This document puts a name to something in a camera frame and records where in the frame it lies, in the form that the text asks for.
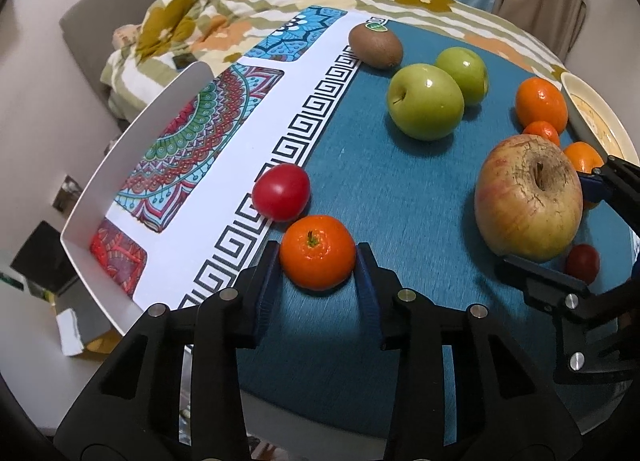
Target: cherry tomato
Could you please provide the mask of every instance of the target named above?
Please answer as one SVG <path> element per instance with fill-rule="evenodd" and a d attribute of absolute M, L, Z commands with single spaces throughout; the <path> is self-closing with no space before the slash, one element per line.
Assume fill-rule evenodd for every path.
<path fill-rule="evenodd" d="M 576 279 L 591 284 L 600 271 L 600 254 L 590 245 L 574 246 L 564 263 L 564 272 Z"/>
<path fill-rule="evenodd" d="M 311 195 L 306 172 L 290 163 L 282 163 L 260 176 L 251 193 L 258 213 L 276 222 L 292 221 L 305 209 Z"/>

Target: metal screw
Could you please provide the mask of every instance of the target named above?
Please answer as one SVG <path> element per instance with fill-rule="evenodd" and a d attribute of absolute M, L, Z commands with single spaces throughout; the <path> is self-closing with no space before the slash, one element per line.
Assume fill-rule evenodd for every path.
<path fill-rule="evenodd" d="M 146 310 L 149 313 L 149 316 L 161 316 L 166 311 L 166 306 L 159 302 L 149 306 L 149 309 Z"/>
<path fill-rule="evenodd" d="M 233 300 L 238 296 L 238 290 L 232 287 L 227 287 L 220 291 L 220 298 L 222 300 Z"/>
<path fill-rule="evenodd" d="M 584 354 L 580 351 L 571 355 L 569 359 L 569 367 L 572 371 L 579 371 L 584 365 Z"/>
<path fill-rule="evenodd" d="M 482 304 L 473 304 L 469 311 L 476 318 L 484 318 L 489 314 L 489 310 Z"/>
<path fill-rule="evenodd" d="M 575 293 L 569 293 L 566 297 L 564 297 L 564 305 L 569 309 L 575 309 L 578 307 L 578 303 L 580 300 Z"/>
<path fill-rule="evenodd" d="M 415 291 L 412 289 L 401 289 L 398 291 L 398 298 L 402 302 L 413 302 L 415 300 Z"/>

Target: blue tabletop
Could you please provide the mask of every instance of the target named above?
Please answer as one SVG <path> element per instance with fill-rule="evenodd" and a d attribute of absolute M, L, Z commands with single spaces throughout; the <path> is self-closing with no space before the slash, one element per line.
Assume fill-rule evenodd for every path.
<path fill-rule="evenodd" d="M 402 65 L 432 63 L 452 45 L 468 45 L 390 22 L 404 45 Z M 340 219 L 358 242 L 370 243 L 380 266 L 402 285 L 436 304 L 489 307 L 551 377 L 555 331 L 551 319 L 498 283 L 493 256 L 474 219 L 473 191 L 489 151 L 521 132 L 511 108 L 520 83 L 531 75 L 510 62 L 468 46 L 487 65 L 490 91 L 481 108 L 468 109 L 455 132 L 421 142 L 400 133 L 386 110 L 392 73 L 362 66 L 305 165 L 312 185 L 311 214 Z M 572 135 L 561 135 L 562 146 Z M 286 228 L 276 225 L 270 239 Z M 606 204 L 583 219 L 576 242 L 601 254 L 592 291 L 621 284 L 632 265 L 628 226 Z M 282 300 L 255 351 L 238 351 L 245 391 L 288 411 L 334 427 L 385 437 L 391 418 L 398 352 L 382 352 L 361 326 L 353 279 L 327 297 L 313 297 L 284 282 Z M 450 351 L 446 367 L 447 441 L 455 440 Z M 612 387 L 556 386 L 575 417 L 603 404 Z"/>

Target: mandala pattern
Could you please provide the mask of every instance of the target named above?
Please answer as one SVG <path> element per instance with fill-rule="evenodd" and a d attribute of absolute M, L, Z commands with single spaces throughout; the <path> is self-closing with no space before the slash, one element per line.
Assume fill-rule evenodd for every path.
<path fill-rule="evenodd" d="M 90 251 L 114 282 L 133 297 L 146 266 L 146 251 L 109 219 L 102 221 Z"/>
<path fill-rule="evenodd" d="M 346 13 L 341 9 L 309 6 L 262 40 L 246 56 L 295 62 L 331 24 Z"/>
<path fill-rule="evenodd" d="M 116 203 L 162 232 L 236 130 L 284 75 L 235 64 L 187 104 L 129 175 Z"/>

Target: tangerine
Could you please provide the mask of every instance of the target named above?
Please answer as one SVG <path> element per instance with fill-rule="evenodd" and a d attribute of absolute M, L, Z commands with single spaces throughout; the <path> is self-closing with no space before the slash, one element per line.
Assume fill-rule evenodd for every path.
<path fill-rule="evenodd" d="M 297 286 L 324 291 L 347 279 L 356 263 L 356 245 L 344 225 L 331 216 L 294 222 L 280 244 L 280 264 Z"/>
<path fill-rule="evenodd" d="M 600 157 L 600 154 L 588 143 L 583 141 L 576 141 L 571 145 L 568 145 L 564 149 L 564 155 L 569 158 L 571 164 L 578 172 L 584 172 L 590 174 L 594 168 L 604 165 L 604 161 Z M 584 201 L 584 209 L 591 210 L 598 206 L 597 203 L 591 201 Z"/>
<path fill-rule="evenodd" d="M 554 129 L 554 126 L 548 121 L 534 121 L 527 125 L 527 128 L 522 131 L 523 134 L 534 134 L 540 136 L 546 140 L 560 146 L 560 138 L 558 132 Z"/>
<path fill-rule="evenodd" d="M 562 92 L 544 78 L 527 78 L 516 92 L 516 114 L 522 126 L 548 121 L 558 134 L 566 128 L 568 113 Z"/>

